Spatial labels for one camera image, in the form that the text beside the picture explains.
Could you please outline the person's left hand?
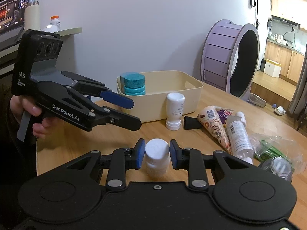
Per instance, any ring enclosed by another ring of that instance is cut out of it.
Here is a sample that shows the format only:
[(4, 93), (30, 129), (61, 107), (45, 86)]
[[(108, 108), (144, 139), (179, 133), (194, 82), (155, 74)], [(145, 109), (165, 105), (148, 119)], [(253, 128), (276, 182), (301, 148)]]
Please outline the person's left hand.
[[(39, 117), (42, 113), (42, 109), (35, 104), (31, 97), (12, 96), (9, 105), (10, 110), (19, 123), (21, 123), (24, 112), (28, 112), (34, 117)], [(44, 139), (47, 135), (50, 135), (56, 127), (62, 124), (63, 121), (57, 117), (46, 117), (41, 123), (33, 124), (32, 133), (35, 137)]]

